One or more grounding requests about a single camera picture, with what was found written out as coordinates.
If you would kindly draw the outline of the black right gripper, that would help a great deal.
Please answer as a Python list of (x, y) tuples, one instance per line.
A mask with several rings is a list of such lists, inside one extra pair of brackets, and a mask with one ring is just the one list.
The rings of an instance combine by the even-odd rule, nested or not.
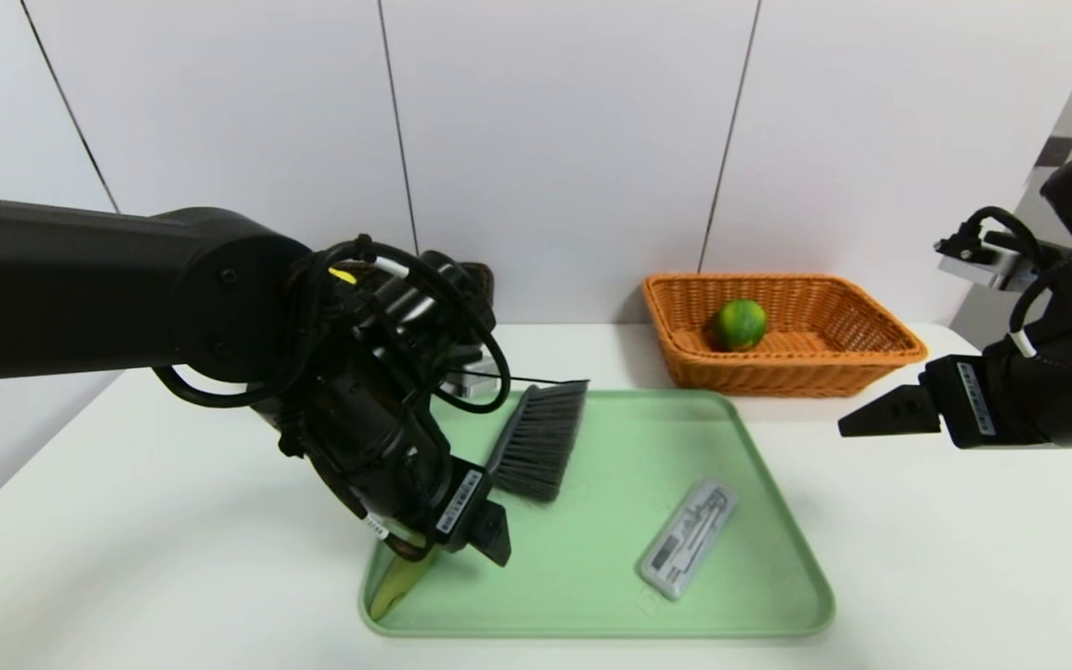
[(1072, 342), (1034, 357), (946, 356), (919, 381), (843, 416), (839, 435), (936, 434), (941, 414), (959, 449), (1072, 449)]

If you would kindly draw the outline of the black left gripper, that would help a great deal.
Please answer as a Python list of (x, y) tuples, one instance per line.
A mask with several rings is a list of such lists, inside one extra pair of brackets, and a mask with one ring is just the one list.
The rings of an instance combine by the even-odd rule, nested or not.
[(404, 410), (377, 463), (370, 512), (393, 531), (386, 540), (393, 552), (458, 552), (471, 544), (497, 567), (509, 564), (509, 518), (497, 502), (485, 500), (489, 476), (451, 453), (428, 407)]

